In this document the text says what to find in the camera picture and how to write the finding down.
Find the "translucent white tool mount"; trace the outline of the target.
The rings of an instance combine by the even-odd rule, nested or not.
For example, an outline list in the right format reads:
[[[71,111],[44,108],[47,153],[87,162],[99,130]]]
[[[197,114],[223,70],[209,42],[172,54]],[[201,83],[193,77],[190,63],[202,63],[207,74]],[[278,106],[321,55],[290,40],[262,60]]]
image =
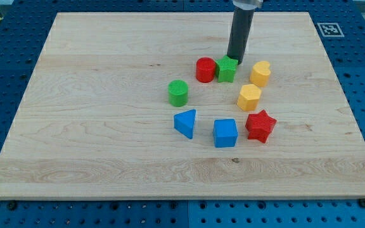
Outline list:
[[[233,0],[233,4],[242,10],[255,10],[262,7],[263,0]]]

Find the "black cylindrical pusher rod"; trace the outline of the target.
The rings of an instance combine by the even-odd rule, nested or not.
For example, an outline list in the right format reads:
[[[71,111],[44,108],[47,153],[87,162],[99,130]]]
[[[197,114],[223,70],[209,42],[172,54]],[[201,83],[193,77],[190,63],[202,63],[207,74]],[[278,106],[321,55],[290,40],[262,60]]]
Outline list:
[[[227,56],[237,60],[239,65],[243,61],[245,49],[247,47],[254,11],[254,9],[244,10],[237,6],[233,11]]]

